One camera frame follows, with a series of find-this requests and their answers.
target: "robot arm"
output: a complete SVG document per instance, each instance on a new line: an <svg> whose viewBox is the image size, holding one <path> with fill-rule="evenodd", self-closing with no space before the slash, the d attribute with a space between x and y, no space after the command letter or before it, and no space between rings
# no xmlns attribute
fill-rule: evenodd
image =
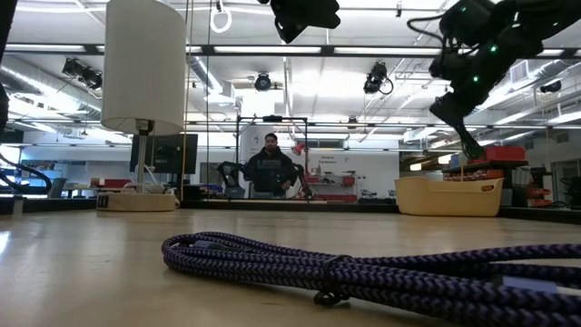
<svg viewBox="0 0 581 327"><path fill-rule="evenodd" d="M543 40L579 19L578 0L505 0L496 5L460 0L441 16L442 52L429 71L450 81L454 92L438 98L429 110L458 132L469 158L478 159L483 149L466 130L464 117L487 100L517 59L542 53ZM461 54L462 45L476 53Z"/></svg>

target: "white lampshade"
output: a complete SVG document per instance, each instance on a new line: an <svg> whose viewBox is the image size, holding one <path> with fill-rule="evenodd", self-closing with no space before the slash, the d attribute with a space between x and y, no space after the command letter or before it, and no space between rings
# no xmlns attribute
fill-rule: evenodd
<svg viewBox="0 0 581 327"><path fill-rule="evenodd" d="M183 131L185 23L155 0L107 4L102 124L138 134L135 120L155 122L151 135Z"/></svg>

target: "basket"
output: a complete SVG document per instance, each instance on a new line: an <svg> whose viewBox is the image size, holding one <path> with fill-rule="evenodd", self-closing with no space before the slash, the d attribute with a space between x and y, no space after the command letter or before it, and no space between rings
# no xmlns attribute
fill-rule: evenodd
<svg viewBox="0 0 581 327"><path fill-rule="evenodd" d="M504 179L434 182L424 177L396 180L399 211L429 216L494 217Z"/></svg>

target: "cable clip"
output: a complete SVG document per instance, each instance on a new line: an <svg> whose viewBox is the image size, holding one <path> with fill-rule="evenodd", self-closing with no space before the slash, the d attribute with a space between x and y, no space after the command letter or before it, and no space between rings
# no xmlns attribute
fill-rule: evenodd
<svg viewBox="0 0 581 327"><path fill-rule="evenodd" d="M312 300L315 302L315 304L331 307L341 301L347 301L349 299L349 296L342 294L337 290L333 284L332 279L330 278L331 264L345 258L351 258L351 256L345 254L336 255L329 258L323 264L323 289L319 291L315 297L313 297Z"/></svg>

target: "shelf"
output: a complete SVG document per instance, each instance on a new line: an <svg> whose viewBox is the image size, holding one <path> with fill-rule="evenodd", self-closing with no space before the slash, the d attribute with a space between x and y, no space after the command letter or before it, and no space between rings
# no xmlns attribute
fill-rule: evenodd
<svg viewBox="0 0 581 327"><path fill-rule="evenodd" d="M473 163L464 166L464 172L472 172L478 169L515 169L518 167L526 166L528 162L526 161L489 161L485 163ZM442 170L442 173L460 173L461 168L448 168Z"/></svg>

